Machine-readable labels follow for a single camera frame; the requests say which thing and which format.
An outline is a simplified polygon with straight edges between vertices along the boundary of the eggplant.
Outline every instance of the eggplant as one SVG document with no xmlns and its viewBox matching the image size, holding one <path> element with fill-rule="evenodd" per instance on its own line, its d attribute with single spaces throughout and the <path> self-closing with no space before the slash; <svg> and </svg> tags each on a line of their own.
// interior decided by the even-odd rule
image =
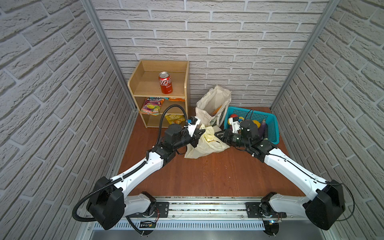
<svg viewBox="0 0 384 240">
<path fill-rule="evenodd" d="M 263 121 L 261 122 L 260 127 L 258 129 L 260 138 L 262 138 L 264 136 L 265 128 L 266 128 L 266 122 L 265 122 L 265 119 L 263 119 Z"/>
</svg>

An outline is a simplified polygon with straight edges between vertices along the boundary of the chip bag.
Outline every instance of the chip bag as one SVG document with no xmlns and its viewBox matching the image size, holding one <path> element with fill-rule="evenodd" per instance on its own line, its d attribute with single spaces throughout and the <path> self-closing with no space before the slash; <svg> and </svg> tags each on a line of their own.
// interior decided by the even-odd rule
<svg viewBox="0 0 384 240">
<path fill-rule="evenodd" d="M 163 102 L 163 98 L 146 98 L 140 113 L 158 115 Z"/>
</svg>

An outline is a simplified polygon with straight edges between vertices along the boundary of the yellow plastic bag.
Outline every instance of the yellow plastic bag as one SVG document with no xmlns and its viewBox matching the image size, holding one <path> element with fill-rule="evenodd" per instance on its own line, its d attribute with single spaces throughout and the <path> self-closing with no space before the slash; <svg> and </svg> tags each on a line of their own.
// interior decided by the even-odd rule
<svg viewBox="0 0 384 240">
<path fill-rule="evenodd" d="M 229 146 L 215 136 L 215 132 L 221 131 L 218 126 L 209 126 L 205 127 L 204 124 L 201 125 L 200 129 L 205 129 L 205 133 L 200 137 L 197 147 L 192 147 L 192 145 L 187 145 L 187 152 L 185 153 L 185 158 L 199 158 L 206 155 L 209 155 L 213 152 L 222 152 Z"/>
</svg>

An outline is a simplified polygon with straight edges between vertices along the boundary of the black cable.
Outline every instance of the black cable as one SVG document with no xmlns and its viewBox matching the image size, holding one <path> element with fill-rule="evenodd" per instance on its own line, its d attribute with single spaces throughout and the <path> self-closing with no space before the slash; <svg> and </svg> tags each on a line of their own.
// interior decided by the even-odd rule
<svg viewBox="0 0 384 240">
<path fill-rule="evenodd" d="M 148 234 L 150 234 L 151 232 L 153 232 L 153 230 L 148 230 L 148 231 L 141 231 L 140 229 L 138 229 L 132 222 L 132 220 L 129 218 L 129 216 L 125 216 L 129 222 L 129 224 L 133 227 L 134 230 L 136 230 L 136 232 L 138 232 L 141 236 L 146 236 Z"/>
<path fill-rule="evenodd" d="M 156 140 L 156 144 L 155 144 L 155 145 L 157 145 L 157 144 L 159 143 L 159 140 L 160 140 L 160 136 L 161 136 L 161 127 L 162 127 L 162 125 L 163 125 L 163 119 L 164 119 L 164 117 L 165 117 L 167 111 L 168 111 L 169 109 L 171 109 L 171 108 L 174 108 L 174 107 L 180 108 L 181 111 L 183 111 L 184 118 L 185 118 L 185 126 L 188 126 L 188 123 L 187 123 L 187 113 L 185 112 L 184 108 L 183 108 L 182 106 L 178 105 L 178 104 L 172 104 L 172 105 L 170 105 L 169 107 L 167 107 L 167 108 L 164 110 L 163 114 L 161 115 L 161 118 L 160 118 L 160 124 L 159 124 L 159 134 L 158 134 L 158 136 L 157 136 L 157 140 Z"/>
<path fill-rule="evenodd" d="M 281 156 L 279 156 L 279 155 L 275 155 L 275 154 L 269 154 L 269 155 L 272 155 L 272 156 L 276 156 L 276 157 L 279 157 L 279 158 L 282 158 L 282 159 L 284 159 L 285 161 L 287 161 L 287 162 L 289 162 L 290 164 L 292 164 L 290 161 L 288 161 L 286 158 L 283 158 L 283 157 L 281 157 Z M 342 222 L 342 221 L 345 221 L 345 220 L 347 220 L 347 219 L 349 219 L 350 217 L 352 217 L 352 215 L 353 215 L 353 213 L 354 213 L 354 211 L 355 211 L 355 198 L 353 197 L 353 195 L 352 195 L 352 192 L 351 192 L 351 190 L 347 187 L 347 185 L 345 185 L 344 183 L 327 183 L 327 182 L 320 182 L 319 180 L 317 180 L 317 179 L 315 179 L 315 178 L 313 178 L 313 177 L 311 177 L 310 175 L 308 175 L 307 173 L 305 173 L 304 171 L 302 171 L 305 175 L 307 175 L 308 177 L 310 177 L 310 178 L 312 178 L 313 180 L 315 180 L 316 182 L 318 182 L 318 183 L 322 183 L 322 184 L 326 184 L 326 185 L 344 185 L 345 186 L 345 188 L 347 189 L 347 191 L 349 192 L 349 194 L 351 195 L 351 197 L 352 197 L 352 204 L 353 204 L 353 208 L 352 208 L 352 211 L 351 211 L 351 214 L 348 216 L 348 217 L 346 217 L 346 218 L 344 218 L 344 219 L 341 219 L 341 220 L 336 220 L 337 222 Z"/>
<path fill-rule="evenodd" d="M 123 175 L 122 179 L 119 178 L 119 179 L 116 179 L 112 182 L 109 182 L 108 184 L 100 187 L 99 189 L 96 189 L 95 191 L 87 194 L 85 197 L 83 197 L 79 202 L 77 202 L 77 204 L 73 207 L 72 209 L 72 217 L 76 220 L 76 221 L 79 221 L 79 222 L 94 222 L 96 221 L 96 219 L 94 217 L 81 217 L 77 214 L 77 210 L 79 209 L 79 207 L 85 202 L 87 201 L 90 197 L 92 197 L 93 195 L 95 195 L 96 193 L 98 192 L 101 192 L 102 190 L 126 179 L 127 177 L 131 176 L 132 174 L 134 174 L 135 172 L 137 172 L 140 168 L 142 168 L 145 164 L 147 163 L 147 161 L 144 161 L 142 162 L 139 166 L 137 166 L 135 169 L 133 169 L 132 171 L 130 171 L 129 173 Z"/>
</svg>

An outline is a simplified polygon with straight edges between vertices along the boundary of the wooden floor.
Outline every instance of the wooden floor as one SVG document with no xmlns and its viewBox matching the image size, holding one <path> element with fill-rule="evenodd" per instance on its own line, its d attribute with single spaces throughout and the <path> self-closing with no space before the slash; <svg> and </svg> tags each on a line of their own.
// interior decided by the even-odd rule
<svg viewBox="0 0 384 240">
<path fill-rule="evenodd" d="M 267 107 L 249 109 L 270 113 Z M 155 144 L 157 134 L 158 128 L 145 128 L 141 118 L 137 118 L 119 173 L 145 157 L 145 151 Z M 278 147 L 288 154 L 281 137 Z M 142 191 L 153 196 L 261 197 L 269 192 L 304 196 L 278 171 L 234 147 L 198 159 L 176 155 L 165 167 L 141 182 L 130 195 Z"/>
</svg>

